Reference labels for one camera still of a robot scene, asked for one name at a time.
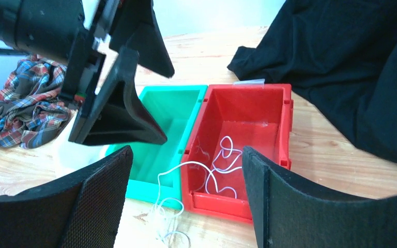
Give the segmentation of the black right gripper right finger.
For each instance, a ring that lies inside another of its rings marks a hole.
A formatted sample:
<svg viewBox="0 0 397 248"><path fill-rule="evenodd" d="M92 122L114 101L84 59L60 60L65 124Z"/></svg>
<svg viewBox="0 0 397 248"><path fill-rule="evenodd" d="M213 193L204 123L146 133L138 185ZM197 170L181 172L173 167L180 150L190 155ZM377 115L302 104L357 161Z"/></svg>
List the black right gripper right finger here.
<svg viewBox="0 0 397 248"><path fill-rule="evenodd" d="M333 190L250 146L242 171L259 247L397 247L397 195L369 199Z"/></svg>

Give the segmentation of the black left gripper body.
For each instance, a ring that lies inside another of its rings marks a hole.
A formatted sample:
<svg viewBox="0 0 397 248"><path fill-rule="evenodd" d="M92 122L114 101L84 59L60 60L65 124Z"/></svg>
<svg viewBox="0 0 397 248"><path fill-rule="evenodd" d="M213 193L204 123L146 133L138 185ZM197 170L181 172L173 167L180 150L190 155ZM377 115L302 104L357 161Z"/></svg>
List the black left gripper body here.
<svg viewBox="0 0 397 248"><path fill-rule="evenodd" d="M67 69L58 94L62 118L91 110L105 56L99 43L111 33L122 1L60 1L63 51Z"/></svg>

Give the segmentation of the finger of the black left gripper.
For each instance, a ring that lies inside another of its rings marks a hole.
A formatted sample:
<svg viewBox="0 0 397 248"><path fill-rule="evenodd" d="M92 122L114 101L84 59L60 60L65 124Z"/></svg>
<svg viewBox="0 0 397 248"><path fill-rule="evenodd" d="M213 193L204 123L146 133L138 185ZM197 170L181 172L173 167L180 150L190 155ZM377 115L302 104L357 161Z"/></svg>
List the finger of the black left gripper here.
<svg viewBox="0 0 397 248"><path fill-rule="evenodd" d="M167 136L137 96L137 51L121 47L97 95L80 108L68 140L86 146L141 142L162 145Z"/></svg>
<svg viewBox="0 0 397 248"><path fill-rule="evenodd" d="M139 53L139 65L163 77L171 78L174 67L165 47L152 0L120 1L109 35L109 48L122 46Z"/></svg>

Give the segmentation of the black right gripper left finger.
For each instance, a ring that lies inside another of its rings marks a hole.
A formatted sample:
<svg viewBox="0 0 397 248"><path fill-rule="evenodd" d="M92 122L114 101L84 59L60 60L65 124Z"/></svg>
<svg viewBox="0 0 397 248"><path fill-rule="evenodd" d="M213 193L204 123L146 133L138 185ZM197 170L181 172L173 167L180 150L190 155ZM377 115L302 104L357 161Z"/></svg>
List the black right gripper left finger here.
<svg viewBox="0 0 397 248"><path fill-rule="evenodd" d="M73 173L0 196L0 247L113 247L133 152L125 146Z"/></svg>

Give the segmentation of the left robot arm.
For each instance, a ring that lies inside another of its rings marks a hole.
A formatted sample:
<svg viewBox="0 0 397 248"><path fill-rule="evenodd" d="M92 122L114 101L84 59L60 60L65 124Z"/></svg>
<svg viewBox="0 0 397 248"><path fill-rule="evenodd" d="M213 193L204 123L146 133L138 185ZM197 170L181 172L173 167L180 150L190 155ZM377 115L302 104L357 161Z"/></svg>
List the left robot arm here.
<svg viewBox="0 0 397 248"><path fill-rule="evenodd" d="M85 100L68 140L86 146L164 144L135 89L137 66L166 78L174 67L153 1L0 1L4 54L35 53L67 66L59 98Z"/></svg>

